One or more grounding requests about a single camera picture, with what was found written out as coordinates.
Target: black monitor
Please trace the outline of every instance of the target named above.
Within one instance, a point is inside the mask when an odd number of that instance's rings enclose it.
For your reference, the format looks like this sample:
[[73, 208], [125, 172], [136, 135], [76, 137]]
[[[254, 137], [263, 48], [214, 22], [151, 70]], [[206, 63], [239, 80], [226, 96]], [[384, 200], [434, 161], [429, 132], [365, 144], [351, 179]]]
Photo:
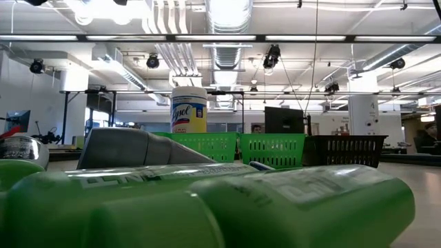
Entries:
[[280, 107], [265, 107], [266, 134], [304, 134], [302, 110]]
[[28, 132], [30, 110], [6, 112], [5, 131], [9, 132], [13, 127], [20, 126], [20, 132]]

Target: red object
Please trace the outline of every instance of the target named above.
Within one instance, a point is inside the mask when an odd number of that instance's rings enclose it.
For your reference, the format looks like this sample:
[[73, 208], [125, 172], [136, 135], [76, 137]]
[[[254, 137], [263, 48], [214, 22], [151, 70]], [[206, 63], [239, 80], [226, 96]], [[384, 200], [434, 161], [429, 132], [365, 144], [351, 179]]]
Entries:
[[11, 137], [12, 135], [20, 132], [20, 130], [21, 130], [21, 126], [13, 127], [13, 128], [11, 128], [11, 130], [9, 130], [6, 133], [0, 135], [0, 138]]

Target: lysol disinfecting wipes container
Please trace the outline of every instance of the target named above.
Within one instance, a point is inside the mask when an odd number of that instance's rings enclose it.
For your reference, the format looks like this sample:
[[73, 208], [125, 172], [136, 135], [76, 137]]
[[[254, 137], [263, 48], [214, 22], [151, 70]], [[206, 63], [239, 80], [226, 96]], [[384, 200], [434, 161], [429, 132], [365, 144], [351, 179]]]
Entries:
[[201, 87], [176, 87], [172, 92], [172, 132], [207, 131], [207, 90]]

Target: gray floor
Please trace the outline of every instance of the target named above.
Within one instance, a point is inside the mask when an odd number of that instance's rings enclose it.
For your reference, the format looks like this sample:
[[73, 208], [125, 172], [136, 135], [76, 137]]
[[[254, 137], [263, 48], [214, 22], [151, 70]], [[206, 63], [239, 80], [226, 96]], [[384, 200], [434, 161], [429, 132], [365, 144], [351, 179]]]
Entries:
[[[77, 163], [55, 162], [49, 170], [73, 170]], [[379, 170], [401, 178], [416, 199], [416, 219], [391, 247], [441, 247], [441, 167], [381, 163]]]

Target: person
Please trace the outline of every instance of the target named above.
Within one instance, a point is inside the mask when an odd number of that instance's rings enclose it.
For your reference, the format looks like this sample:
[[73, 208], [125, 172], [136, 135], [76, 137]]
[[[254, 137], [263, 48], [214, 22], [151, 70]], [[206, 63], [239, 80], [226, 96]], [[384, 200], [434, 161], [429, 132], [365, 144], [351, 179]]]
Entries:
[[257, 124], [252, 125], [251, 126], [251, 133], [252, 134], [260, 134], [260, 133], [262, 133], [262, 126], [257, 125]]
[[424, 126], [425, 133], [419, 139], [419, 144], [417, 147], [418, 152], [434, 154], [438, 153], [438, 149], [435, 148], [435, 142], [437, 141], [436, 136], [438, 135], [438, 130], [436, 128], [436, 123], [429, 123]]

